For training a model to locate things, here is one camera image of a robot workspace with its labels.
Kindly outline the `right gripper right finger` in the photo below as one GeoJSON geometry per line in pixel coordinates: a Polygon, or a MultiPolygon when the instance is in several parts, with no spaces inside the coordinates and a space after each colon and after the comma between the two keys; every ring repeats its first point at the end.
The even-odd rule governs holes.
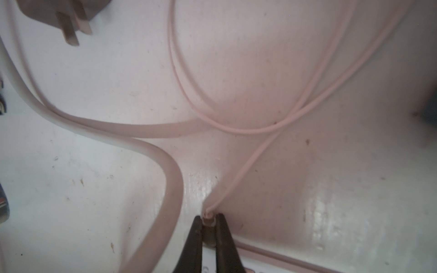
{"type": "Polygon", "coordinates": [[[226,218],[222,213],[216,215],[216,272],[246,273],[232,238],[226,218]]]}

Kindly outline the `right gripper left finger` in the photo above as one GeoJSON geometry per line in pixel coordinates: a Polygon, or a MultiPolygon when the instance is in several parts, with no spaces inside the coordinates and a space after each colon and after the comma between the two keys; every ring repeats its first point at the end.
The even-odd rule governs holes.
{"type": "Polygon", "coordinates": [[[201,273],[203,254],[203,222],[196,216],[173,273],[201,273]]]}

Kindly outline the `teal USB charger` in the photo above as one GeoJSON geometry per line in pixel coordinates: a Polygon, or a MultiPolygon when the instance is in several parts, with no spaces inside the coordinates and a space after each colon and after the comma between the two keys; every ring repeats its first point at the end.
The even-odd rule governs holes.
{"type": "Polygon", "coordinates": [[[437,88],[434,87],[430,94],[429,99],[427,100],[423,111],[421,112],[422,120],[433,126],[437,127],[437,88]]]}

